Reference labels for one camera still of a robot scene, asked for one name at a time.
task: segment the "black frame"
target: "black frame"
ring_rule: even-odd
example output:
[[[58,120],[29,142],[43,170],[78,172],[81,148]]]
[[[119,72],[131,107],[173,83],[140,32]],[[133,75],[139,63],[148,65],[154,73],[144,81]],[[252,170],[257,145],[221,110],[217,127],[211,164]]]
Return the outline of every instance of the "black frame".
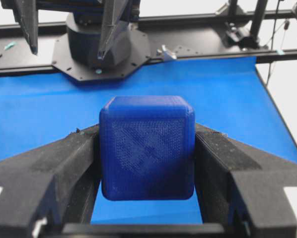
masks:
[[[212,14],[196,14],[196,15],[181,15],[181,16],[159,16],[159,17],[143,17],[139,19],[138,28],[163,28],[170,25],[196,25],[196,24],[217,24],[223,22],[233,21],[236,25],[245,24],[249,20],[253,19],[255,12],[247,12],[244,15],[235,14],[231,15],[217,15]],[[280,10],[278,14],[274,10],[265,12],[264,19],[284,19],[294,18],[294,14],[291,10]],[[66,33],[65,22],[55,23],[41,23],[39,24],[39,36],[51,36],[58,37]],[[22,31],[18,25],[4,25],[0,26],[0,38],[14,38],[22,37]],[[198,54],[194,56],[179,56],[179,60],[186,59],[218,59],[218,58],[236,58],[236,57],[248,57],[256,56],[257,63],[271,63],[280,60],[297,60],[297,49],[284,50],[284,55],[279,55],[277,51],[271,51],[266,48],[259,48],[256,50],[248,50],[239,52],[218,52],[217,54]],[[147,64],[159,63],[162,59],[152,58]],[[0,76],[15,76],[26,75],[35,73],[54,73],[59,72],[53,67],[52,62],[50,64],[38,65],[34,67],[7,67],[0,69]]]

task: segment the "3d printed cube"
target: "3d printed cube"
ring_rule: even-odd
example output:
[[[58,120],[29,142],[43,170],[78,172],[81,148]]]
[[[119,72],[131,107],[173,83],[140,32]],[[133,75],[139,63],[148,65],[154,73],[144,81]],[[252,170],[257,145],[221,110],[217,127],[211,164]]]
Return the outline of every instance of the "3d printed cube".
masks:
[[[113,98],[100,112],[102,193],[109,200],[188,199],[195,113],[178,96]]]

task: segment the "white wall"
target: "white wall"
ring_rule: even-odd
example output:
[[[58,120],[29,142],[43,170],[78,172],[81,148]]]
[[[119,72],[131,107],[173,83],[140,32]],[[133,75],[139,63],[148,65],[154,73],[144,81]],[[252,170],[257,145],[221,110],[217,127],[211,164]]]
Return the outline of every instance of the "white wall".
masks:
[[[226,0],[142,0],[141,16],[198,14],[215,12]],[[256,0],[239,0],[239,5],[246,11],[255,9]],[[281,2],[280,9],[290,9],[296,0]],[[268,2],[268,10],[275,9],[277,0]],[[40,22],[64,21],[67,13],[40,11]],[[0,25],[13,24],[14,18],[11,10],[4,10],[0,6]],[[271,37],[273,20],[264,21],[260,31],[262,43],[266,43]],[[281,44],[283,30],[276,34],[275,47]],[[290,29],[286,34],[283,49],[297,48],[297,21],[291,20]],[[268,65],[257,65],[264,79],[267,78]],[[274,74],[271,77],[269,90],[280,109],[287,125],[289,126],[297,142],[297,60],[284,61],[276,64]]]

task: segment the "bolt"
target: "bolt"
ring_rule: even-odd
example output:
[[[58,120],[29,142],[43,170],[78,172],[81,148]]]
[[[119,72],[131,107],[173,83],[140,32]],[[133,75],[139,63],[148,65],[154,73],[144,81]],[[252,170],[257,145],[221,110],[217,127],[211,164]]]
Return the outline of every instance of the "bolt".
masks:
[[[102,69],[98,68],[96,71],[95,71],[96,74],[102,74]]]

